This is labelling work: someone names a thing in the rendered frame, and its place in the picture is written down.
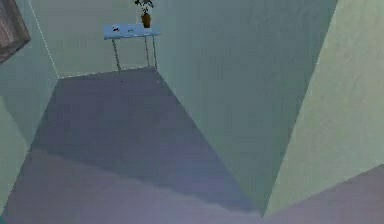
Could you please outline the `brown framed wall picture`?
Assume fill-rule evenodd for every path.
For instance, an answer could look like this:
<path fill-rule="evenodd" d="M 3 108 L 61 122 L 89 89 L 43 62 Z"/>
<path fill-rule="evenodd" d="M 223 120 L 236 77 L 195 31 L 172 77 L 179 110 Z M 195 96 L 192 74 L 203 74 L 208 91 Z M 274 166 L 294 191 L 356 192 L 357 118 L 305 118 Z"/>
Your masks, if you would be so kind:
<path fill-rule="evenodd" d="M 0 64 L 30 41 L 31 36 L 16 0 L 0 0 Z"/>

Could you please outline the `house plant in brown pot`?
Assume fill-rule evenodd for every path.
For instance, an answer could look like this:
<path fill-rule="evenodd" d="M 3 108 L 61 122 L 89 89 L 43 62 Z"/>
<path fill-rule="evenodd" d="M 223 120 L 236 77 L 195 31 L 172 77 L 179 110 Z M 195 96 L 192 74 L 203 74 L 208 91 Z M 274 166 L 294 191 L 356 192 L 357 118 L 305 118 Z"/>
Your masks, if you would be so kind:
<path fill-rule="evenodd" d="M 151 15 L 149 9 L 154 7 L 152 0 L 135 0 L 134 4 L 141 8 L 141 21 L 144 28 L 151 27 Z"/>

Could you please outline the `light blue side table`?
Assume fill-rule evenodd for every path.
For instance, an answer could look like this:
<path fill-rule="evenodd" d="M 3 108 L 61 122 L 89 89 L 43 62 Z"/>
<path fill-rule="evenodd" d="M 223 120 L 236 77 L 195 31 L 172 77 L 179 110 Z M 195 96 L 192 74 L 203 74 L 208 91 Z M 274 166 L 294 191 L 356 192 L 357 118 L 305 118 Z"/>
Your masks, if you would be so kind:
<path fill-rule="evenodd" d="M 119 32 L 113 32 L 112 27 L 119 27 Z M 154 67 L 157 67 L 157 55 L 155 46 L 155 37 L 160 36 L 161 32 L 157 25 L 152 25 L 150 28 L 144 28 L 142 23 L 137 24 L 112 24 L 103 26 L 103 39 L 112 42 L 115 62 L 118 71 L 121 71 L 120 59 L 117 50 L 116 41 L 119 39 L 143 38 L 145 42 L 146 59 L 149 59 L 147 38 L 152 38 Z"/>

